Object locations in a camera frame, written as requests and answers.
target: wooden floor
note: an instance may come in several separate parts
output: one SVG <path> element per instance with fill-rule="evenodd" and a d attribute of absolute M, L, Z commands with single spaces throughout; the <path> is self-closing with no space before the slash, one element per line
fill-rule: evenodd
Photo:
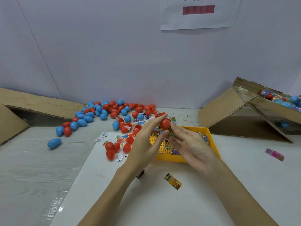
<path fill-rule="evenodd" d="M 198 109 L 157 109 L 175 117 L 179 125 L 198 126 Z M 0 148 L 0 225 L 49 225 L 68 190 L 104 131 L 113 132 L 113 120 L 96 118 L 80 127 L 61 145 L 54 127 L 31 127 Z"/>

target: brown cardboard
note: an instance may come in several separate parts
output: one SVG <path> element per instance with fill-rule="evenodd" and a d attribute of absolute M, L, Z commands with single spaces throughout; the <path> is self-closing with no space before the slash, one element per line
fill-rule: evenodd
<path fill-rule="evenodd" d="M 12 111 L 0 104 L 0 144 L 27 129 L 29 125 Z"/>
<path fill-rule="evenodd" d="M 209 128 L 212 134 L 239 137 L 292 141 L 262 110 L 273 112 L 280 117 L 301 124 L 301 113 L 276 104 L 259 95 L 259 91 L 268 89 L 279 95 L 288 96 L 280 91 L 237 77 L 232 87 L 214 99 L 198 112 L 201 127 Z M 246 107 L 253 114 L 242 115 L 238 112 Z"/>
<path fill-rule="evenodd" d="M 37 96 L 29 93 L 0 88 L 0 103 L 16 108 L 53 117 L 72 119 L 76 111 L 85 106 L 81 103 Z"/>

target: hand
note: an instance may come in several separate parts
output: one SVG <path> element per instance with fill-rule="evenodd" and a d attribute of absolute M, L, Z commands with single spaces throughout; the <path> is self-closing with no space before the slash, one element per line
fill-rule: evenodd
<path fill-rule="evenodd" d="M 152 162 L 159 151 L 160 145 L 167 137 L 169 131 L 162 132 L 153 145 L 150 144 L 150 136 L 155 132 L 155 128 L 167 117 L 167 114 L 154 118 L 146 122 L 143 128 L 137 133 L 131 152 L 124 163 L 135 174 L 139 174 Z"/>
<path fill-rule="evenodd" d="M 183 127 L 171 124 L 174 132 L 168 138 L 186 162 L 205 177 L 212 171 L 219 158 L 212 148 L 204 141 L 200 134 L 192 132 Z"/>

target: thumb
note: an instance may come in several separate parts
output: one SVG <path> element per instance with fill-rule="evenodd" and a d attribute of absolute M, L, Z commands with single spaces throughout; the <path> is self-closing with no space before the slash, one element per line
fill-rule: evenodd
<path fill-rule="evenodd" d="M 155 143 L 153 144 L 153 149 L 155 151 L 159 151 L 160 145 L 162 144 L 162 142 L 164 141 L 164 139 L 167 137 L 169 131 L 165 130 L 164 132 L 162 132 L 156 139 Z"/>

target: person's right hand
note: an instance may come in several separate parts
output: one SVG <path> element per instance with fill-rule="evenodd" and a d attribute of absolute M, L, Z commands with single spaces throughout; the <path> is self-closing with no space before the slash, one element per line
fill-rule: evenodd
<path fill-rule="evenodd" d="M 171 123 L 173 136 L 168 138 L 186 162 L 205 177 L 214 169 L 219 158 L 212 148 L 204 141 L 199 133 L 192 132 Z"/>

